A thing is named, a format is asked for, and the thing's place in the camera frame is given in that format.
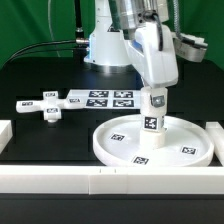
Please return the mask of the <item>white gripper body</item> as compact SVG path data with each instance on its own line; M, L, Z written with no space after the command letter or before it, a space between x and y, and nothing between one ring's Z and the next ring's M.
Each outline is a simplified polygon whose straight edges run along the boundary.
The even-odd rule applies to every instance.
M170 29L162 26L163 49L159 50L156 25L138 28L133 40L125 42L131 64L151 88L175 85L178 68Z

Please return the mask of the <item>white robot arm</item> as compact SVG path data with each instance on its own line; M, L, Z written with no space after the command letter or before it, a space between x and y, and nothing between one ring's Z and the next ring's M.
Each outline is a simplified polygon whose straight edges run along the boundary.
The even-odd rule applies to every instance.
M153 89L172 86L178 69L167 0L95 0L95 28L84 58L106 74L136 70Z

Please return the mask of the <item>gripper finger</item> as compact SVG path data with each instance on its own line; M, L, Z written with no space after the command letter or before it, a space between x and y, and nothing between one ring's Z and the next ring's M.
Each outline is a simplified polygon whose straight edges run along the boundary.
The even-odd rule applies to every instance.
M161 96L152 96L151 97L151 104L155 108L160 108L165 105L165 97L163 95Z

